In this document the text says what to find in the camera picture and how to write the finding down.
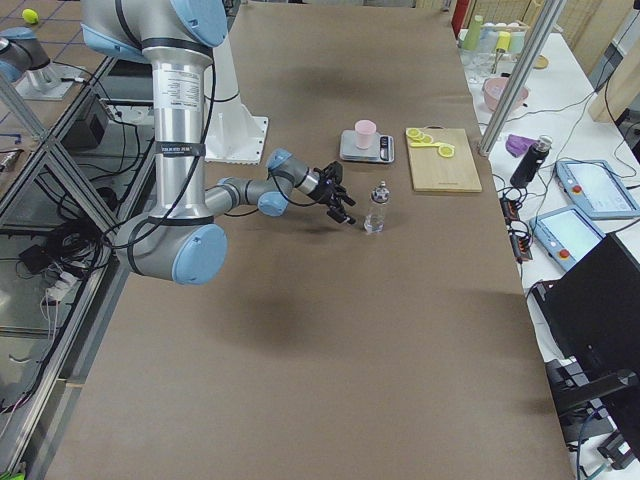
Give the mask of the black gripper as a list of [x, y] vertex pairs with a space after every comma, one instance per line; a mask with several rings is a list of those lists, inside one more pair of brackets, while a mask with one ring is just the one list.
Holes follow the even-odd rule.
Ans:
[[318, 174], [318, 184], [308, 194], [308, 197], [314, 200], [316, 203], [330, 205], [328, 207], [327, 215], [339, 224], [347, 223], [354, 225], [356, 219], [350, 216], [342, 205], [336, 205], [337, 202], [344, 202], [349, 206], [355, 206], [356, 201], [353, 200], [345, 187], [341, 185], [324, 184], [320, 179], [320, 169], [315, 169], [314, 172]]

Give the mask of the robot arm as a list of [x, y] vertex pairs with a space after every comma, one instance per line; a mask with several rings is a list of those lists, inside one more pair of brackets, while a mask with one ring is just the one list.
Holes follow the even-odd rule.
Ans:
[[38, 71], [51, 63], [34, 31], [11, 27], [1, 32], [1, 75], [11, 83], [26, 71]]
[[205, 72], [215, 70], [214, 52], [228, 41], [220, 1], [84, 1], [85, 43], [104, 55], [152, 67], [157, 201], [147, 214], [124, 222], [109, 246], [139, 275], [183, 285], [210, 281], [226, 252], [224, 230], [214, 220], [241, 205], [279, 216], [299, 190], [327, 207], [338, 223], [354, 223], [354, 205], [333, 162], [311, 169], [293, 154], [275, 150], [264, 180], [228, 178], [204, 185], [205, 140], [215, 88]]

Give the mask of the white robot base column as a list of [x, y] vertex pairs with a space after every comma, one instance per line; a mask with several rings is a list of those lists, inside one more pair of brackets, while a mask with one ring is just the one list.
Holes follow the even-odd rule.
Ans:
[[204, 73], [205, 113], [213, 106], [205, 139], [205, 160], [259, 164], [269, 119], [253, 116], [241, 100], [229, 38], [213, 49]]

